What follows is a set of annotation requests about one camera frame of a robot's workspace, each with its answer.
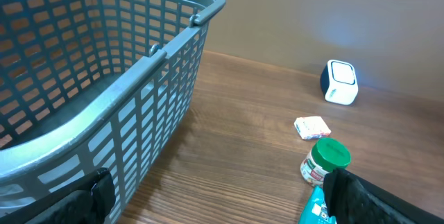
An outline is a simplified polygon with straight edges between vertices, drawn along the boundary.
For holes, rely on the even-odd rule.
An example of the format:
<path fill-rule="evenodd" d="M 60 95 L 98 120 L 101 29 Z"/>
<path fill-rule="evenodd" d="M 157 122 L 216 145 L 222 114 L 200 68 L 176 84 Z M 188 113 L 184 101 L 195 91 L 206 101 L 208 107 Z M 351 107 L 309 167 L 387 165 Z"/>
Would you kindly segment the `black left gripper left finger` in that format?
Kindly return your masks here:
<path fill-rule="evenodd" d="M 102 224 L 115 205 L 110 171 L 99 168 L 17 211 L 1 224 Z"/>

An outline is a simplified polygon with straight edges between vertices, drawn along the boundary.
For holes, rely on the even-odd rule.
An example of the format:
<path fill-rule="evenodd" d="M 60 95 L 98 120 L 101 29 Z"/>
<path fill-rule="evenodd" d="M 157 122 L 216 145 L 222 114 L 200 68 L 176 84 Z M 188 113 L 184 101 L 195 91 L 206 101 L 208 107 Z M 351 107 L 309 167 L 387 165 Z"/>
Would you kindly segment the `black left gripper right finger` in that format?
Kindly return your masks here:
<path fill-rule="evenodd" d="M 345 170 L 323 181 L 327 214 L 338 224 L 441 224 L 433 215 Z"/>

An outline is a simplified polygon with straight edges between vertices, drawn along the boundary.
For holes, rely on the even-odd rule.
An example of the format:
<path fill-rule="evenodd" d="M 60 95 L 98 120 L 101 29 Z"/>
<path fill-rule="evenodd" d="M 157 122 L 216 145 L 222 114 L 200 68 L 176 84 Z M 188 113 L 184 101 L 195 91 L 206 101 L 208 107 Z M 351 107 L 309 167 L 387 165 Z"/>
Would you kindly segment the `green 3M gloves packet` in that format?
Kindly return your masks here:
<path fill-rule="evenodd" d="M 329 216 L 327 213 L 324 192 L 321 187 L 314 187 L 314 190 L 300 215 L 298 223 L 336 224 L 336 218 L 334 216 Z"/>

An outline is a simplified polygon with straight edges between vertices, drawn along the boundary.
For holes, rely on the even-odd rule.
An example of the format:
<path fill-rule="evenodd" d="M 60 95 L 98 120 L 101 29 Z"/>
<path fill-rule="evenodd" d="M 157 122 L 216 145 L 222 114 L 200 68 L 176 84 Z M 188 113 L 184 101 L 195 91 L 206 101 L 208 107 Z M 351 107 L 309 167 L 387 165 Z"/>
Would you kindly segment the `green lid jar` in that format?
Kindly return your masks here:
<path fill-rule="evenodd" d="M 303 179 L 311 186 L 322 186 L 325 176 L 334 169 L 345 169 L 352 161 L 350 151 L 341 142 L 319 139 L 300 165 Z"/>

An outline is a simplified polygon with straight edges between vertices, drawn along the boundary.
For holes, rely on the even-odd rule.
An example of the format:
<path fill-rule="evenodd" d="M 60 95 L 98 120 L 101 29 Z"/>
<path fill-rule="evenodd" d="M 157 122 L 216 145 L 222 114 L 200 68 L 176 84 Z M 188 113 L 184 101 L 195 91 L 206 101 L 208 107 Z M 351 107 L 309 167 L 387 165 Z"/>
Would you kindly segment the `small red white box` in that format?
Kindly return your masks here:
<path fill-rule="evenodd" d="M 320 116 L 298 117 L 294 126 L 304 140 L 328 137 L 332 132 Z"/>

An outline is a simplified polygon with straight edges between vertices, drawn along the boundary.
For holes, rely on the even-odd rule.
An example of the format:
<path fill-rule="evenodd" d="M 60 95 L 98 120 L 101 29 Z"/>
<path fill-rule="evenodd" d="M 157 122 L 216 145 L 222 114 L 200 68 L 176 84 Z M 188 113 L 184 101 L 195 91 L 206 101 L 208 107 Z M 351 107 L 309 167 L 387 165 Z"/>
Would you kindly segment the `white barcode scanner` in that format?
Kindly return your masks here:
<path fill-rule="evenodd" d="M 329 60 L 320 77 L 324 99 L 340 105 L 352 104 L 359 91 L 355 68 L 348 62 Z"/>

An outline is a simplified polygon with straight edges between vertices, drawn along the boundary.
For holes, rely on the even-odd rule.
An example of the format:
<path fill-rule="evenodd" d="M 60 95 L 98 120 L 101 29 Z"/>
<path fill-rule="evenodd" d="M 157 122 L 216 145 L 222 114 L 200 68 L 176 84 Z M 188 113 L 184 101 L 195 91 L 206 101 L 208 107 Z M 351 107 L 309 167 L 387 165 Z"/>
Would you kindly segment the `grey plastic shopping basket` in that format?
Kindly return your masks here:
<path fill-rule="evenodd" d="M 189 109 L 226 0 L 1 0 L 1 217 L 107 168 L 116 223 Z"/>

